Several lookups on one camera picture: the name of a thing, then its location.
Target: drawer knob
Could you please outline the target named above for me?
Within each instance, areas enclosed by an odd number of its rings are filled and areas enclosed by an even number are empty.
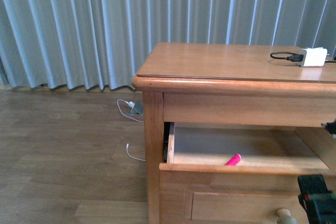
[[[290,215],[290,211],[285,208],[277,210],[279,217],[277,224],[297,224],[296,219]]]

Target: white charging cable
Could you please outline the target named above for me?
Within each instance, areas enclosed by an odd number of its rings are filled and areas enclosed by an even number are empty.
[[[125,100],[122,100],[122,99],[117,99],[117,106],[118,106],[118,108],[119,108],[119,111],[120,111],[120,113],[123,115],[123,116],[125,116],[125,117],[127,117],[127,118],[129,118],[129,119],[132,119],[132,120],[134,120],[134,121],[136,121],[136,122],[140,122],[140,123],[143,123],[143,121],[141,121],[141,120],[138,120],[138,119],[135,119],[135,118],[133,118],[133,117],[131,117],[131,116],[128,116],[128,115],[126,115],[126,114],[124,114],[122,111],[121,111],[121,108],[120,108],[120,106],[119,106],[119,102],[124,102],[124,103],[126,103],[127,105],[128,105],[128,107],[130,107],[131,109],[134,107],[134,102],[128,102],[128,101],[125,101]]]
[[[141,158],[137,158],[137,157],[133,157],[133,156],[131,156],[130,153],[128,152],[128,146],[129,146],[129,144],[126,144],[126,152],[127,152],[127,155],[128,155],[130,158],[135,159],[135,160],[139,160],[139,161],[144,161],[144,162],[146,162],[146,160],[144,160],[144,159],[141,159]]]

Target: black clamp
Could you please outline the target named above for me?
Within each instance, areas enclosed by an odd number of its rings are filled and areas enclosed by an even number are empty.
[[[300,205],[307,213],[310,224],[336,224],[336,196],[327,189],[324,178],[319,175],[298,177],[301,194]]]

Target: laminate flooring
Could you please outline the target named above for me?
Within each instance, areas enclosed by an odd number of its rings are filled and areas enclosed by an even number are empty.
[[[0,90],[0,223],[148,223],[133,92]],[[124,111],[127,106],[120,104]]]

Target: wooden nightstand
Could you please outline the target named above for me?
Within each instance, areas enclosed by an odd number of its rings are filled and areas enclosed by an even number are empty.
[[[300,68],[269,57],[299,50],[154,48],[133,79],[143,91],[150,224],[275,223],[282,207],[308,223],[298,175],[321,173],[336,190],[336,140],[320,126],[336,118],[336,65]],[[166,122],[175,124],[164,163]],[[237,150],[242,162],[224,166]]]

